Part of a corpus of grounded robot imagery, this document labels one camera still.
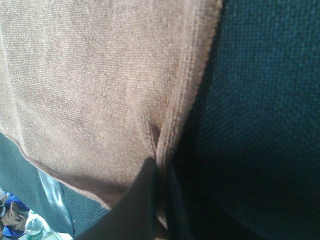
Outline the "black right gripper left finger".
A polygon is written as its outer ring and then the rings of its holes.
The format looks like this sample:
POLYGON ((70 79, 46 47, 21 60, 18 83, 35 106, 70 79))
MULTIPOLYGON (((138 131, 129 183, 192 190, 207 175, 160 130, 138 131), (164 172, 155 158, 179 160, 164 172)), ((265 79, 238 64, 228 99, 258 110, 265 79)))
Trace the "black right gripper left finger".
POLYGON ((121 200, 77 240, 153 240, 156 231, 159 172, 153 158, 144 160, 139 174, 121 200))

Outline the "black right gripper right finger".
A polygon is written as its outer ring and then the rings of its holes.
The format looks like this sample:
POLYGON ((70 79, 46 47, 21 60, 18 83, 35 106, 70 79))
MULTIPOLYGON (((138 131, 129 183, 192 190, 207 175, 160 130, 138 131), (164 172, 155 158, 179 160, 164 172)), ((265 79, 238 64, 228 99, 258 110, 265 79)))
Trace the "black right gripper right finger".
POLYGON ((171 240, 195 240, 190 182, 170 165, 167 170, 165 217, 171 240))

